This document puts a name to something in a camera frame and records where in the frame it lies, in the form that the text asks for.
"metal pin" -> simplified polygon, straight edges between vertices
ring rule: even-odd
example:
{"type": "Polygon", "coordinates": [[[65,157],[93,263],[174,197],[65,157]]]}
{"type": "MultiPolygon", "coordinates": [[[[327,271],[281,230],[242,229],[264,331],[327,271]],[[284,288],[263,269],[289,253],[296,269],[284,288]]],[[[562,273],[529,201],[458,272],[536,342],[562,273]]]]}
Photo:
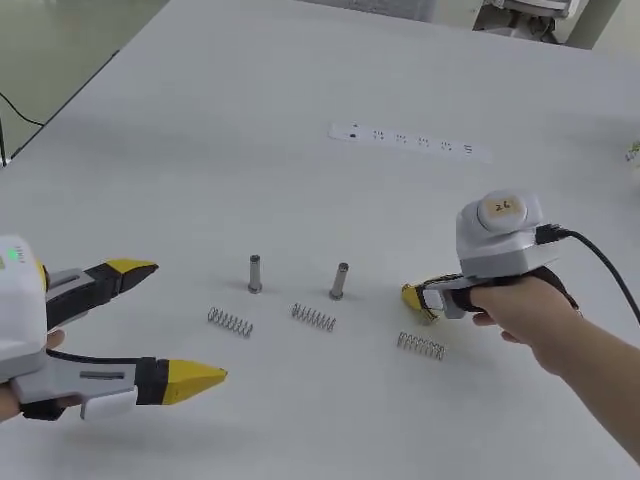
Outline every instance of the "metal pin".
{"type": "Polygon", "coordinates": [[[340,300],[344,293],[344,281],[347,279],[347,272],[349,271],[348,263],[341,263],[338,265],[338,271],[336,272],[336,279],[333,281],[333,288],[329,291],[329,297],[332,300],[340,300]]]}
{"type": "Polygon", "coordinates": [[[251,255],[249,258],[249,285],[251,293],[260,293],[262,283],[260,283],[260,255],[251,255]]]}

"black wire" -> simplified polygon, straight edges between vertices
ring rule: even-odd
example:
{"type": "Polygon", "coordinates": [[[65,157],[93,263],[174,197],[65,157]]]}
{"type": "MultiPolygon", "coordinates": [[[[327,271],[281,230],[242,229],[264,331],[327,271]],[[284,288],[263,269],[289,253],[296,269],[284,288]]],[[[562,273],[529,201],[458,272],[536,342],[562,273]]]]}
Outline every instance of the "black wire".
{"type": "Polygon", "coordinates": [[[35,120],[31,120],[30,118],[22,115],[22,113],[20,113],[20,110],[18,110],[17,107],[13,103],[11,103],[11,100],[9,100],[2,92],[0,92],[0,97],[2,97],[4,101],[7,102],[7,104],[11,107],[11,109],[16,112],[16,114],[25,122],[32,123],[33,125],[37,125],[39,127],[44,127],[44,123],[36,122],[35,120]]]}
{"type": "Polygon", "coordinates": [[[2,119],[0,118],[0,162],[2,166],[7,166],[7,152],[4,149],[4,132],[2,131],[2,119]]]}
{"type": "Polygon", "coordinates": [[[589,240],[587,237],[585,237],[581,233],[574,232],[573,230],[566,230],[564,228],[560,229],[558,233],[560,233],[563,237],[572,237],[572,238],[575,238],[576,240],[579,240],[589,250],[591,250],[593,253],[596,254],[596,256],[600,259],[600,261],[604,263],[605,266],[609,269],[609,272],[611,272],[611,275],[613,275],[613,278],[615,278],[616,283],[618,284],[618,286],[620,287],[620,290],[622,290],[622,293],[624,294],[624,297],[627,299],[627,302],[629,302],[629,306],[631,307],[631,310],[633,310],[633,314],[636,316],[636,320],[638,320],[638,323],[640,323],[640,308],[638,308],[638,304],[634,300],[633,295],[631,295],[631,292],[629,291],[627,284],[624,283],[624,280],[622,279],[622,275],[620,275],[616,267],[613,266],[613,263],[611,263],[611,261],[607,258],[607,256],[604,253],[602,253],[602,250],[596,247],[596,245],[591,240],[589,240]]]}

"metal spring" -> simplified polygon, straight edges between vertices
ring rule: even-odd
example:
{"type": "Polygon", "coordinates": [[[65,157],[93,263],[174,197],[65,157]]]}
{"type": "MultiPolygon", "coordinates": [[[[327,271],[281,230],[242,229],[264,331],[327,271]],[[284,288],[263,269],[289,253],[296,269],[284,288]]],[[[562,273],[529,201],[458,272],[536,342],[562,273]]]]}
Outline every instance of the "metal spring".
{"type": "Polygon", "coordinates": [[[400,336],[398,336],[398,347],[403,350],[413,350],[420,355],[425,355],[440,361],[442,361],[445,353],[447,353],[446,346],[428,338],[420,338],[405,332],[401,332],[400,336]]]}
{"type": "Polygon", "coordinates": [[[332,332],[333,327],[336,324],[336,319],[318,312],[313,308],[305,307],[299,303],[295,303],[291,306],[291,316],[301,322],[304,322],[313,327],[327,332],[332,332]]]}
{"type": "Polygon", "coordinates": [[[210,323],[226,328],[227,330],[230,330],[244,338],[249,338],[249,335],[251,335],[251,331],[253,330],[252,323],[242,320],[235,315],[230,315],[216,307],[209,310],[207,319],[210,323]]]}

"power strip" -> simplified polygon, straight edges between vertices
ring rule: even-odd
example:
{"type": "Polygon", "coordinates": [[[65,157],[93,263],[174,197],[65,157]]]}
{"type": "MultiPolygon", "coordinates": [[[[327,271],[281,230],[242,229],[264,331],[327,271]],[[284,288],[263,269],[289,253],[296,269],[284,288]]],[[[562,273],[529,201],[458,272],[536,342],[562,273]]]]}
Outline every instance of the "power strip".
{"type": "Polygon", "coordinates": [[[491,163],[492,160],[489,150],[471,143],[367,127],[359,123],[333,123],[329,129],[329,137],[361,145],[401,148],[451,159],[484,163],[491,163]]]}

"white device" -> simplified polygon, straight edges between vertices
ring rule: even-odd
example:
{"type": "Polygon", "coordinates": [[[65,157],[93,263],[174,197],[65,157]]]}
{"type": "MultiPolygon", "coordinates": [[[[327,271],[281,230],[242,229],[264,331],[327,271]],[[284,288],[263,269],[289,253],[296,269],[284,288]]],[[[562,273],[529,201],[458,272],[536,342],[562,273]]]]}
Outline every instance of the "white device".
{"type": "Polygon", "coordinates": [[[578,11],[580,0],[489,0],[489,3],[540,17],[571,18],[578,11]]]}
{"type": "Polygon", "coordinates": [[[18,236],[0,236],[0,383],[44,362],[45,287],[29,245],[18,236]]]}
{"type": "Polygon", "coordinates": [[[456,305],[453,291],[524,275],[557,259],[553,243],[536,243],[543,218],[538,197],[525,190],[498,190],[469,203],[456,218],[462,274],[426,283],[425,304],[442,306],[447,318],[462,318],[466,311],[456,305]]]}

